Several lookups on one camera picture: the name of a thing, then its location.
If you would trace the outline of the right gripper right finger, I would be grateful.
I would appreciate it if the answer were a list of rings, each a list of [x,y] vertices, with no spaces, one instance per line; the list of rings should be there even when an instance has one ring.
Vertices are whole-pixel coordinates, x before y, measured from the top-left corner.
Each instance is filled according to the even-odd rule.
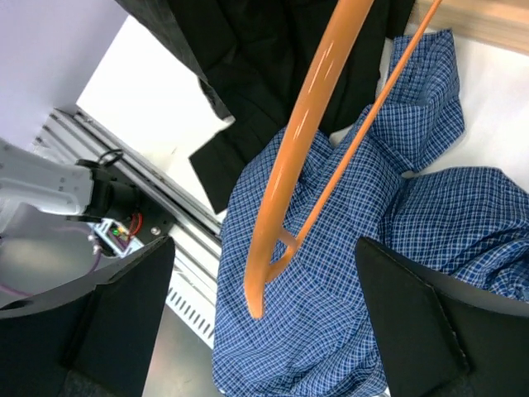
[[[526,396],[528,305],[362,237],[356,266],[392,396]]]

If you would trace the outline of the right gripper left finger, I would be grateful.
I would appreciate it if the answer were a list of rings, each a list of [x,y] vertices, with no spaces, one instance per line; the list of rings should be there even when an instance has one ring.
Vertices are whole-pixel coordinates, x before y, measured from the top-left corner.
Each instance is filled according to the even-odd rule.
[[[140,396],[171,274],[164,236],[1,309],[3,396]]]

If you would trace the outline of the blue checked shirt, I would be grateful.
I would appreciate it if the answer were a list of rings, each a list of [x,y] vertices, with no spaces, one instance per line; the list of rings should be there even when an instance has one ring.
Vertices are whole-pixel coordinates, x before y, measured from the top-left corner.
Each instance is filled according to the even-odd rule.
[[[528,299],[528,196],[502,171],[426,168],[463,134],[451,31],[423,36],[287,269],[250,316],[245,265],[282,138],[243,170],[222,224],[212,377],[227,396],[374,396],[383,364],[355,264],[369,237],[433,270]]]

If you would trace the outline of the orange hanger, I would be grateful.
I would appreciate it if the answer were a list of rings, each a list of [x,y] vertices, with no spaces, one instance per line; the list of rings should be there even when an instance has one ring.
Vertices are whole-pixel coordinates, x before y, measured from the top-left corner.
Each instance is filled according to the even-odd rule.
[[[372,5],[371,1],[339,1],[336,4],[293,108],[262,198],[246,260],[244,291],[252,318],[263,317],[265,286],[286,269],[302,245],[403,72],[440,2],[431,4],[307,220],[298,235],[293,236],[283,227],[284,217],[317,128]]]

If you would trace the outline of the black shirt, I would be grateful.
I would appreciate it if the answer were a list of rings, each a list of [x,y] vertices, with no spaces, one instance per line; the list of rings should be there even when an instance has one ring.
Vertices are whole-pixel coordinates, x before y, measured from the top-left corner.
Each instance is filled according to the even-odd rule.
[[[190,157],[215,213],[241,171],[290,118],[335,8],[333,1],[172,1],[207,82],[234,118]],[[332,134],[374,101],[384,43],[407,25],[410,1],[371,7],[320,123]]]

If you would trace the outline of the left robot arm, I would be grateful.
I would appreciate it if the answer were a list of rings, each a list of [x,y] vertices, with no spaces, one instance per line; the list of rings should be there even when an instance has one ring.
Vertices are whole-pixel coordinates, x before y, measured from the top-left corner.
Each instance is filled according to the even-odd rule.
[[[80,222],[125,221],[140,207],[140,190],[110,172],[123,150],[108,154],[116,157],[62,164],[1,140],[1,197]]]

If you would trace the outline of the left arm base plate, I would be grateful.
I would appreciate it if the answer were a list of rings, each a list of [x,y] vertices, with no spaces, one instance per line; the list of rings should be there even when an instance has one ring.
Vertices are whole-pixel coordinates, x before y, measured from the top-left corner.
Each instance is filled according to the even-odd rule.
[[[125,255],[149,244],[174,225],[174,217],[156,201],[143,195],[139,208],[124,221],[106,218],[93,230],[117,254]]]

